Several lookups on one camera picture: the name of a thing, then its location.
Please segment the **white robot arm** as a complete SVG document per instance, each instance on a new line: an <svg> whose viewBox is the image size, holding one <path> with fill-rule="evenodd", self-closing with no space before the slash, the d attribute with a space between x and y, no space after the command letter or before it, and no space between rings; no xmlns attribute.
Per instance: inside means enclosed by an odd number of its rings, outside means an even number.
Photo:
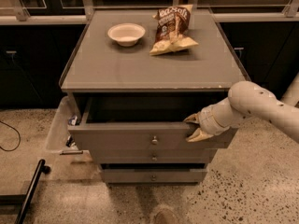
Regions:
<svg viewBox="0 0 299 224"><path fill-rule="evenodd" d="M188 116L184 121L198 128L187 141L199 142L220 135L252 117L268 121L299 142L299 109L279 101L271 91L251 81L235 83L225 99Z"/></svg>

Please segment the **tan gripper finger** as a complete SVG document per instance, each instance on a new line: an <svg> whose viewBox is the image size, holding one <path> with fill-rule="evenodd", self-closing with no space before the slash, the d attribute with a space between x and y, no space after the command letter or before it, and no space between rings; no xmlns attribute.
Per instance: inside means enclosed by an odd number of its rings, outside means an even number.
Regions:
<svg viewBox="0 0 299 224"><path fill-rule="evenodd" d="M189 115L184 120L184 122L186 122L186 123L193 123L193 124L199 124L200 123L200 121L199 121L199 114L198 113L194 113L194 114Z"/></svg>
<svg viewBox="0 0 299 224"><path fill-rule="evenodd" d="M206 133L201 128L197 128L192 135L186 138L188 142L200 142L211 138L212 134Z"/></svg>

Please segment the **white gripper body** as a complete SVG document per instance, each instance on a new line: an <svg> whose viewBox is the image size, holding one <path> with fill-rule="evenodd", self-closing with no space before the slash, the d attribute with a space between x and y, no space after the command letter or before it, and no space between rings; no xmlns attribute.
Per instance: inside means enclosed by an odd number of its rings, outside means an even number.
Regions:
<svg viewBox="0 0 299 224"><path fill-rule="evenodd" d="M218 122L215 107L215 105L209 105L199 113L200 128L210 135L220 135L230 128L229 125L222 125Z"/></svg>

